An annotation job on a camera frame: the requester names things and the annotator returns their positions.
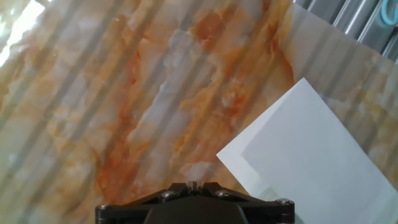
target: screw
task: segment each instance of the screw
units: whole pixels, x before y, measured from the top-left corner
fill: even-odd
[[[110,203],[98,206],[98,208],[101,209],[101,210],[105,210],[105,209],[110,208],[110,207],[112,207],[112,204],[110,204]]]
[[[173,197],[174,195],[176,195],[176,193],[171,190],[162,193],[162,197],[164,198]]]
[[[218,197],[227,197],[227,196],[230,196],[230,193],[226,190],[217,190],[216,195]]]
[[[291,200],[289,200],[289,199],[286,199],[286,198],[280,198],[280,199],[278,199],[278,200],[276,200],[279,204],[281,204],[281,205],[293,205],[294,204],[294,202],[292,202]]]

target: white paper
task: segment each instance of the white paper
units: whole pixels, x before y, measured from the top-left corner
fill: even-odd
[[[245,189],[270,186],[306,224],[396,222],[398,193],[305,79],[260,118],[218,155]]]

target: black mechanical part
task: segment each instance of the black mechanical part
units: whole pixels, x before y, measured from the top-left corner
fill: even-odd
[[[276,224],[294,223],[294,203],[265,202],[218,183],[172,184],[126,205],[95,208],[96,224]]]

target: sheet of paper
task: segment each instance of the sheet of paper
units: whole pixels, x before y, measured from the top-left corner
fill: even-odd
[[[232,160],[238,180],[246,170],[256,173],[258,181],[295,202],[306,224],[395,223],[398,193],[310,84],[300,80],[277,103],[260,130],[254,124],[256,130],[244,134],[248,141],[239,149],[233,141],[220,152],[226,165],[228,151],[242,152],[247,163],[237,155]]]

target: bolt head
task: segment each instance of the bolt head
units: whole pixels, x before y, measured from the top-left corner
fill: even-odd
[[[279,204],[281,205],[293,205],[294,202],[292,202],[291,200],[287,199],[287,198],[280,198],[278,200],[276,200]]]
[[[176,195],[176,193],[171,190],[162,193],[163,198],[173,197],[174,195]]]
[[[227,190],[217,190],[216,195],[218,197],[227,197],[230,196],[231,194]]]

